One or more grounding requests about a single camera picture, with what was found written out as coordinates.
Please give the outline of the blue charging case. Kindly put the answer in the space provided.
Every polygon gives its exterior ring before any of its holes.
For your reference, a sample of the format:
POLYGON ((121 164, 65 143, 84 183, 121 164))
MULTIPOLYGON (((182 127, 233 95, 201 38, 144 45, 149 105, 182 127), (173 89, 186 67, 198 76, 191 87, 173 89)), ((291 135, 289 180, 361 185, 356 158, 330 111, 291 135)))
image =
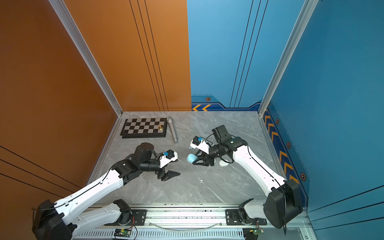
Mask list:
POLYGON ((194 161, 197 160, 197 158, 198 158, 198 156, 196 156, 194 154, 189 154, 187 157, 187 161, 192 164, 194 161))

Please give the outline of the white charging case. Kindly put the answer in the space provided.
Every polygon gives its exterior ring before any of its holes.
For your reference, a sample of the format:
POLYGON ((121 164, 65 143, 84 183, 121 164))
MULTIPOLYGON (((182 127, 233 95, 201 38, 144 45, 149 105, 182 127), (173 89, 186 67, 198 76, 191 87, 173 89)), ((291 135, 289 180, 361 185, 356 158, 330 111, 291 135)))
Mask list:
POLYGON ((222 167, 222 168, 227 167, 228 165, 229 165, 229 163, 227 163, 227 162, 225 162, 223 160, 219 161, 219 166, 222 167))

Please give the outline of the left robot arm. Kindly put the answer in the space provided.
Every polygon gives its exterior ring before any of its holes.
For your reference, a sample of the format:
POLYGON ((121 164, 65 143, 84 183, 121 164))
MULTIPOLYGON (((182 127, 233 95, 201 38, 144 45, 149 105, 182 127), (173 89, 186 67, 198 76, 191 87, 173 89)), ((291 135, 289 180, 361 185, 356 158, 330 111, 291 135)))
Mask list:
POLYGON ((77 192, 51 202, 47 200, 36 209, 32 231, 38 240, 72 240, 78 235, 106 224, 133 227, 135 218, 124 200, 115 200, 106 207, 88 208, 109 193, 125 186, 143 172, 154 172, 167 181, 180 175, 165 167, 178 159, 177 152, 168 150, 157 154, 150 143, 142 143, 133 154, 116 162, 94 182, 77 192))

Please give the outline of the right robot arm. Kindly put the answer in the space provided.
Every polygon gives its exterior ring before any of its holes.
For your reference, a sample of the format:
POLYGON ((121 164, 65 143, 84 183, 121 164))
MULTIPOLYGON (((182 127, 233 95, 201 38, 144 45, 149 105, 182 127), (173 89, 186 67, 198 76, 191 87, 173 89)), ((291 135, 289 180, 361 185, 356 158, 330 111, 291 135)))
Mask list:
POLYGON ((228 164, 237 163, 250 174, 264 191, 263 204, 254 199, 246 200, 238 208, 239 221, 253 225, 257 219, 268 220, 275 228, 285 228, 287 223, 303 212, 301 188, 294 180, 286 180, 270 169, 250 149, 247 141, 230 135, 224 125, 212 130, 217 143, 213 145, 203 137, 195 136, 190 143, 195 154, 187 157, 196 166, 214 166, 217 159, 228 156, 228 164))

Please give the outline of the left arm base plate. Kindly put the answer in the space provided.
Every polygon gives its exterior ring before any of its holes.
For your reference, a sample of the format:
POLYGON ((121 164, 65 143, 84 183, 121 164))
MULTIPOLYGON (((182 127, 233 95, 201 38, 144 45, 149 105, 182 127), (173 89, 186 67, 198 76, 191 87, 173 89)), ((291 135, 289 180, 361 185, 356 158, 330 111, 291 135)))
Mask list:
POLYGON ((105 224, 105 226, 117 226, 117 227, 125 227, 125 226, 144 226, 147 217, 147 210, 131 210, 131 214, 128 217, 125 217, 123 222, 116 221, 114 223, 105 224))

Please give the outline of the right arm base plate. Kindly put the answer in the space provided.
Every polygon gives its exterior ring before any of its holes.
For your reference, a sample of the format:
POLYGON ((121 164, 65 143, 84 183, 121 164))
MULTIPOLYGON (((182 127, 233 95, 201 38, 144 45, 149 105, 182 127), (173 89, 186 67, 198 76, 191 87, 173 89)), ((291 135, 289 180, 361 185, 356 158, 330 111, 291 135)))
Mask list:
POLYGON ((239 209, 227 209, 225 210, 226 215, 226 224, 227 226, 266 226, 266 219, 248 219, 242 220, 241 215, 239 213, 239 209))

